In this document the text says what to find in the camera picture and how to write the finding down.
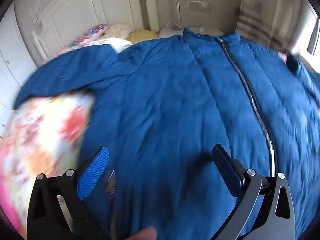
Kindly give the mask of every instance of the yellow pillow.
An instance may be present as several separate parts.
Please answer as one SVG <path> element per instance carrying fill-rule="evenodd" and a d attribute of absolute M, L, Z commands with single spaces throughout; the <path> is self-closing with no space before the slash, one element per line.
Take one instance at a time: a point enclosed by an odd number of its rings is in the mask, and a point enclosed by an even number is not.
<path fill-rule="evenodd" d="M 127 41 L 140 42 L 158 38 L 158 34 L 148 30 L 138 30 L 127 38 Z"/>

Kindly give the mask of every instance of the striped curtain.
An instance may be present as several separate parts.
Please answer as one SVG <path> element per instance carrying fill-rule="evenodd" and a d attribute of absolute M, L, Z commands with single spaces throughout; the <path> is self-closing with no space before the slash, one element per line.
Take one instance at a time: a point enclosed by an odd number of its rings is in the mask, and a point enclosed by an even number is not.
<path fill-rule="evenodd" d="M 317 15 L 307 0 L 241 0 L 236 31 L 278 51 L 307 49 Z"/>

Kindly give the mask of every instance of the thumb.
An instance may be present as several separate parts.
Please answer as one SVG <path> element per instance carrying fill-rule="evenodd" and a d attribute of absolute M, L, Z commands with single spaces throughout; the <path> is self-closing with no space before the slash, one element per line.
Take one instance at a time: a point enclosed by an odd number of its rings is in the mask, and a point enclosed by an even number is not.
<path fill-rule="evenodd" d="M 154 227 L 145 228 L 127 240 L 156 240 L 157 231 Z"/>

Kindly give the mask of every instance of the white wardrobe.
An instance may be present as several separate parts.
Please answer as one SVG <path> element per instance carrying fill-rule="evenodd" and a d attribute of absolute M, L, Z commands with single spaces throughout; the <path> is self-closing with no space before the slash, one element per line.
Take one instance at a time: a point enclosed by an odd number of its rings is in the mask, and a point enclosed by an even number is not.
<path fill-rule="evenodd" d="M 36 70 L 17 25 L 13 4 L 0 22 L 0 137 L 17 93 Z"/>

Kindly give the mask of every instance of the blue jacket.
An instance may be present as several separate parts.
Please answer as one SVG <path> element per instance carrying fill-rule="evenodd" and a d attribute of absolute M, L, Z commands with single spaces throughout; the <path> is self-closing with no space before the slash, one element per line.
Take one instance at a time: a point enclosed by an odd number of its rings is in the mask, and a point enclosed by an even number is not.
<path fill-rule="evenodd" d="M 276 172 L 287 177 L 298 238 L 315 216 L 320 194 L 319 92 L 294 56 L 285 64 L 275 51 L 239 34 L 222 39 L 268 129 Z M 215 144 L 245 168 L 270 175 L 265 132 L 215 37 L 185 30 L 120 54 L 109 45 L 69 52 L 31 76 L 15 108 L 29 96 L 82 87 L 93 90 L 96 101 L 79 161 L 101 145 L 110 151 L 105 174 L 84 200 L 106 234 L 113 217 L 118 239 L 149 226 L 159 240 L 210 239 L 236 204 L 207 158 Z M 105 176 L 113 169 L 110 202 Z"/>

